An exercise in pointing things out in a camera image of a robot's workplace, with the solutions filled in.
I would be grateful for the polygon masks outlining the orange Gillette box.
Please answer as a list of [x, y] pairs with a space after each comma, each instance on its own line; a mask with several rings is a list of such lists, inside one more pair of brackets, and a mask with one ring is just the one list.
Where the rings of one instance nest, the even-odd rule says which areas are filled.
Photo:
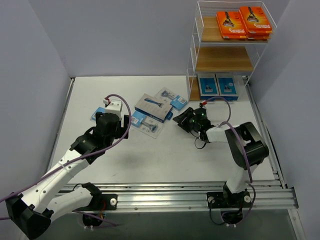
[[220, 35], [226, 40], [244, 40], [247, 38], [241, 16], [238, 11], [218, 11], [216, 20]]
[[266, 36], [273, 32], [273, 27], [262, 7], [241, 6], [239, 13], [246, 33]]
[[270, 34], [257, 34], [257, 33], [247, 33], [246, 38], [248, 40], [259, 40], [259, 41], [267, 41], [270, 39]]

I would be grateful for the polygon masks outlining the grey blue Harry's box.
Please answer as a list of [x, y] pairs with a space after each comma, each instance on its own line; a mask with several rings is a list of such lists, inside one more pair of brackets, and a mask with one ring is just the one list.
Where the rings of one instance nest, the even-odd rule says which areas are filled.
[[201, 100], [219, 96], [215, 73], [198, 73], [197, 80]]

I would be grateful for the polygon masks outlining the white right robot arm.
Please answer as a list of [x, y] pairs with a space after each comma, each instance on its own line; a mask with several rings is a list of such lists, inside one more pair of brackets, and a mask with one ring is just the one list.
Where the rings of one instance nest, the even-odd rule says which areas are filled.
[[187, 133], [197, 133], [197, 138], [205, 144], [227, 143], [232, 158], [237, 165], [236, 172], [223, 185], [221, 196], [211, 196], [209, 204], [217, 208], [248, 208], [253, 198], [247, 185], [253, 181], [252, 173], [265, 158], [269, 148], [250, 121], [232, 126], [228, 122], [213, 125], [205, 108], [187, 108], [173, 118], [173, 121]]

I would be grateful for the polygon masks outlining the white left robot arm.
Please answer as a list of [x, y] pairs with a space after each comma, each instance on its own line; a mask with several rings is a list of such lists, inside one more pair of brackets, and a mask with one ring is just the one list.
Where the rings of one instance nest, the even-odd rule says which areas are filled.
[[79, 172], [107, 150], [128, 138], [132, 115], [96, 113], [96, 125], [79, 136], [60, 161], [41, 179], [2, 199], [8, 217], [30, 239], [41, 236], [51, 223], [79, 208], [99, 209], [102, 192], [94, 184], [82, 183], [76, 190], [57, 193]]

